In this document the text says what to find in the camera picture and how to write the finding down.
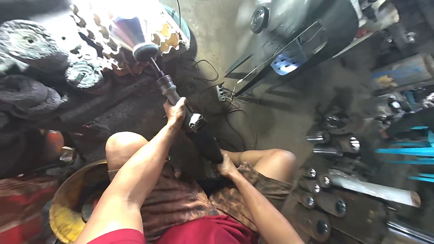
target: angle grinder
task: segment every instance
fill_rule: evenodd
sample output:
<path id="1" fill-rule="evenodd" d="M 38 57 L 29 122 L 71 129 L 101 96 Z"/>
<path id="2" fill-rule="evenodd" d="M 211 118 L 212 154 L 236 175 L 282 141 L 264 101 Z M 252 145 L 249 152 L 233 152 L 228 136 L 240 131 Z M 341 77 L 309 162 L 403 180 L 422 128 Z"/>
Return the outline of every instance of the angle grinder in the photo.
<path id="1" fill-rule="evenodd" d="M 136 16 L 116 17 L 109 27 L 110 34 L 117 44 L 132 51 L 138 62 L 149 63 L 158 78 L 156 85 L 169 102 L 175 105 L 181 98 L 176 92 L 176 86 L 170 75 L 166 75 L 155 62 L 159 50 L 158 46 L 151 42 L 151 35 L 147 33 L 148 29 L 147 21 Z M 202 114 L 193 113 L 186 106 L 182 130 L 206 159 L 215 164 L 223 162 L 220 148 Z"/>

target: shiny metal part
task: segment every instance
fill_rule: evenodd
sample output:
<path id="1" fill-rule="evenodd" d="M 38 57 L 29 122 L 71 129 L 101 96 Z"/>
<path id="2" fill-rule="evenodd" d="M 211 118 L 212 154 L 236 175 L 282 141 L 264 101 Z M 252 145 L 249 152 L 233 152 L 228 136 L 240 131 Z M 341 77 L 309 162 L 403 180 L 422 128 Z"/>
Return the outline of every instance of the shiny metal part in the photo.
<path id="1" fill-rule="evenodd" d="M 324 242 L 330 236 L 331 226 L 329 219 L 323 213 L 309 210 L 297 204 L 294 216 L 298 227 L 319 242 Z"/>
<path id="2" fill-rule="evenodd" d="M 330 180 L 330 176 L 328 174 L 322 174 L 318 176 L 318 181 L 322 188 L 329 188 L 332 185 L 332 181 Z"/>
<path id="3" fill-rule="evenodd" d="M 250 19 L 250 29 L 253 33 L 260 33 L 268 25 L 269 11 L 266 7 L 260 6 L 253 13 Z"/>
<path id="4" fill-rule="evenodd" d="M 353 134 L 339 136 L 338 142 L 343 152 L 358 153 L 360 150 L 360 142 Z"/>
<path id="5" fill-rule="evenodd" d="M 203 126 L 205 123 L 205 118 L 203 115 L 198 114 L 198 113 L 194 113 L 191 118 L 190 121 L 188 123 L 188 126 L 194 131 L 197 132 L 197 130 Z"/>
<path id="6" fill-rule="evenodd" d="M 264 4 L 270 10 L 267 30 L 289 38 L 304 23 L 308 13 L 313 13 L 323 0 L 273 0 Z"/>
<path id="7" fill-rule="evenodd" d="M 314 153 L 326 155 L 326 156 L 342 156 L 343 153 L 340 149 L 332 148 L 332 147 L 314 147 L 313 148 Z"/>
<path id="8" fill-rule="evenodd" d="M 414 191 L 360 181 L 354 176 L 335 169 L 329 169 L 329 175 L 333 185 L 413 207 L 421 206 L 421 198 Z"/>
<path id="9" fill-rule="evenodd" d="M 299 181 L 299 186 L 301 189 L 310 192 L 315 196 L 321 191 L 321 186 L 316 180 L 301 178 Z"/>
<path id="10" fill-rule="evenodd" d="M 312 209 L 315 207 L 315 198 L 311 193 L 296 189 L 293 191 L 293 197 L 306 208 Z"/>
<path id="11" fill-rule="evenodd" d="M 138 16 L 115 17 L 108 29 L 113 41 L 130 51 L 141 43 L 152 43 L 148 22 Z"/>
<path id="12" fill-rule="evenodd" d="M 330 135 L 328 134 L 328 132 L 316 131 L 313 135 L 307 135 L 306 139 L 313 144 L 325 143 L 330 140 Z"/>
<path id="13" fill-rule="evenodd" d="M 406 243 L 406 244 L 434 244 L 434 236 L 424 233 L 410 225 L 399 221 L 387 221 L 389 233 L 386 235 L 386 242 L 389 243 Z"/>
<path id="14" fill-rule="evenodd" d="M 311 167 L 300 167 L 300 174 L 304 177 L 308 178 L 315 178 L 316 177 L 316 170 Z"/>
<path id="15" fill-rule="evenodd" d="M 327 131 L 336 135 L 358 132 L 363 125 L 363 118 L 356 113 L 346 113 L 342 109 L 335 107 L 325 115 Z"/>
<path id="16" fill-rule="evenodd" d="M 346 212 L 344 199 L 323 191 L 316 196 L 316 205 L 337 217 L 344 216 Z"/>

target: finger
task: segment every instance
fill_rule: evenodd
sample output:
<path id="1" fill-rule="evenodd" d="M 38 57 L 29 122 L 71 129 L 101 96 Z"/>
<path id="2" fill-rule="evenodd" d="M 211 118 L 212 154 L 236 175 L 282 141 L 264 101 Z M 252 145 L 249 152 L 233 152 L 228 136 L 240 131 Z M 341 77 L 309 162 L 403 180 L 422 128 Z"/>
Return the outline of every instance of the finger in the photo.
<path id="1" fill-rule="evenodd" d="M 187 101 L 187 99 L 185 97 L 181 97 L 181 99 L 179 99 L 179 101 L 176 103 L 175 106 L 177 106 L 178 108 L 182 107 L 185 105 L 185 102 Z"/>
<path id="2" fill-rule="evenodd" d="M 172 106 L 173 106 L 173 105 L 170 103 L 169 99 L 167 99 L 166 102 L 163 104 L 164 109 L 166 109 L 166 108 L 170 108 L 170 107 L 172 107 Z"/>

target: black power cord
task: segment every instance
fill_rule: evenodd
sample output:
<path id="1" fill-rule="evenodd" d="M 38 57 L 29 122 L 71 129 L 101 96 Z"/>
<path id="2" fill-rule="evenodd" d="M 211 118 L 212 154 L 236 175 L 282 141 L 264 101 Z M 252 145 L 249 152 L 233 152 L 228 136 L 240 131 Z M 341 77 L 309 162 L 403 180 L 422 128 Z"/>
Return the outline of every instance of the black power cord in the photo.
<path id="1" fill-rule="evenodd" d="M 179 5 L 179 0 L 176 0 L 178 4 L 178 14 L 179 14 L 179 28 L 181 29 L 181 6 Z"/>

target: metal pipe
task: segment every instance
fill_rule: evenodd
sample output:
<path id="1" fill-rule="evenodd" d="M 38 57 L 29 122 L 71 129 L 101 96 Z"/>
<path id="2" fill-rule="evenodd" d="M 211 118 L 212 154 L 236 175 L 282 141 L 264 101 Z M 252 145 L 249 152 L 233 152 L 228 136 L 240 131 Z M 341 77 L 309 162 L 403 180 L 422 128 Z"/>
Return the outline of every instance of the metal pipe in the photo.
<path id="1" fill-rule="evenodd" d="M 327 216 L 316 210 L 308 210 L 301 204 L 295 207 L 295 219 L 298 227 L 319 242 L 330 237 L 330 223 Z"/>
<path id="2" fill-rule="evenodd" d="M 323 147 L 314 147 L 314 153 L 322 154 L 322 155 L 330 155 L 330 156 L 342 156 L 343 153 L 337 148 L 323 148 Z"/>
<path id="3" fill-rule="evenodd" d="M 316 131 L 313 135 L 307 135 L 306 139 L 313 144 L 325 143 L 330 140 L 330 135 L 324 131 Z"/>
<path id="4" fill-rule="evenodd" d="M 335 169 L 329 169 L 329 175 L 333 185 L 413 207 L 421 206 L 421 199 L 414 191 L 406 191 L 360 181 L 354 176 L 347 175 Z"/>
<path id="5" fill-rule="evenodd" d="M 316 170 L 312 167 L 300 167 L 299 172 L 304 177 L 308 177 L 308 178 L 316 177 Z"/>
<path id="6" fill-rule="evenodd" d="M 311 193 L 308 193 L 301 189 L 296 189 L 293 191 L 293 197 L 308 209 L 312 209 L 315 207 L 315 198 Z"/>
<path id="7" fill-rule="evenodd" d="M 346 212 L 344 199 L 323 191 L 316 196 L 316 205 L 337 217 L 344 216 Z"/>
<path id="8" fill-rule="evenodd" d="M 322 188 L 329 188 L 332 185 L 330 176 L 328 174 L 322 174 L 318 177 L 319 184 Z"/>
<path id="9" fill-rule="evenodd" d="M 403 240 L 401 243 L 434 244 L 434 236 L 399 221 L 387 221 L 389 233 Z"/>
<path id="10" fill-rule="evenodd" d="M 299 181 L 299 186 L 301 189 L 310 192 L 315 196 L 321 191 L 321 186 L 315 180 L 301 178 Z"/>
<path id="11" fill-rule="evenodd" d="M 158 78 L 161 78 L 164 76 L 164 72 L 160 69 L 160 67 L 158 67 L 157 63 L 155 62 L 155 60 L 152 57 L 148 57 L 148 63 Z"/>

